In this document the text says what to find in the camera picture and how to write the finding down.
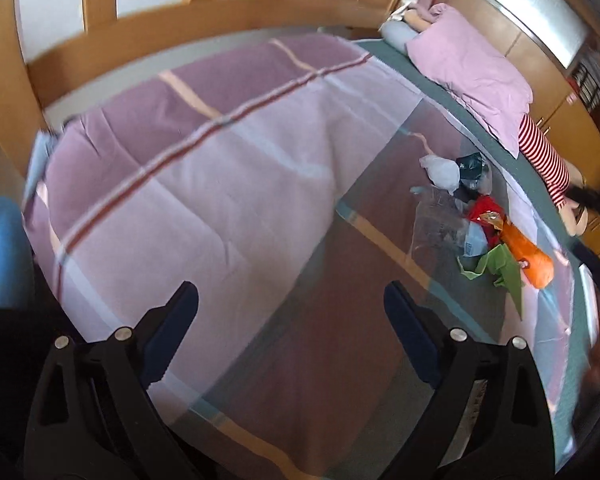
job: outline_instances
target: plastic bag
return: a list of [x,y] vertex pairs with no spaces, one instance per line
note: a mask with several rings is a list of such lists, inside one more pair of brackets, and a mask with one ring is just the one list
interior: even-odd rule
[[506,244],[500,244],[480,258],[475,270],[467,270],[458,260],[461,274],[469,280],[474,280],[483,275],[487,270],[498,279],[495,286],[504,286],[511,294],[511,299],[516,311],[522,320],[522,279],[520,278],[520,265],[511,254]]
[[411,254],[422,247],[451,250],[457,256],[479,256],[489,250],[482,228],[463,217],[466,204],[433,186],[411,189],[420,203],[413,225]]
[[420,165],[437,188],[453,193],[460,187],[460,168],[455,161],[437,155],[425,155],[420,159]]
[[490,196],[479,196],[466,216],[482,226],[491,249],[500,243],[499,233],[505,215],[502,208]]
[[460,183],[463,186],[482,195],[491,194],[493,190],[491,166],[482,153],[476,152],[456,158],[456,164],[460,171]]
[[520,229],[507,220],[504,222],[500,238],[522,265],[522,271],[531,285],[540,289],[552,282],[554,262],[523,235]]

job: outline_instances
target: person's knee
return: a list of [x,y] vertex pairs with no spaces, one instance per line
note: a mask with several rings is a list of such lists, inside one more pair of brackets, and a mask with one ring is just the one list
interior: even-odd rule
[[33,260],[18,205],[0,196],[0,308],[23,308],[33,296]]

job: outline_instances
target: metal bolt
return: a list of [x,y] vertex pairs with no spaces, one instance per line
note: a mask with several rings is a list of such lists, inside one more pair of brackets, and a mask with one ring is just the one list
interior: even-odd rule
[[524,350],[526,348],[526,341],[524,340],[524,338],[522,338],[520,336],[515,336],[515,338],[513,338],[513,341],[511,341],[511,343],[518,350]]
[[65,335],[61,335],[58,339],[54,341],[54,346],[58,350],[62,350],[65,346],[69,344],[69,338]]
[[452,328],[451,332],[449,332],[449,335],[451,336],[451,339],[459,343],[466,341],[467,338],[466,332],[461,328]]
[[132,335],[132,331],[128,326],[123,326],[115,331],[113,337],[115,337],[118,341],[126,341]]

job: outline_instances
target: wooden headboard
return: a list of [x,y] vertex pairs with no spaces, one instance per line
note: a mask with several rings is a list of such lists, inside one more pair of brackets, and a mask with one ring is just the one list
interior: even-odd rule
[[189,41],[286,26],[378,27],[386,7],[354,0],[182,0],[118,18],[116,0],[82,0],[84,32],[24,62],[14,0],[0,0],[0,146],[25,174],[43,110],[133,60]]

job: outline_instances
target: orange bag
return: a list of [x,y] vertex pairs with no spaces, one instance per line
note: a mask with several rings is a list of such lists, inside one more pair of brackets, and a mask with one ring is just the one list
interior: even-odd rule
[[523,263],[522,271],[535,288],[545,288],[554,278],[554,262],[520,232],[507,218],[500,232],[513,257]]

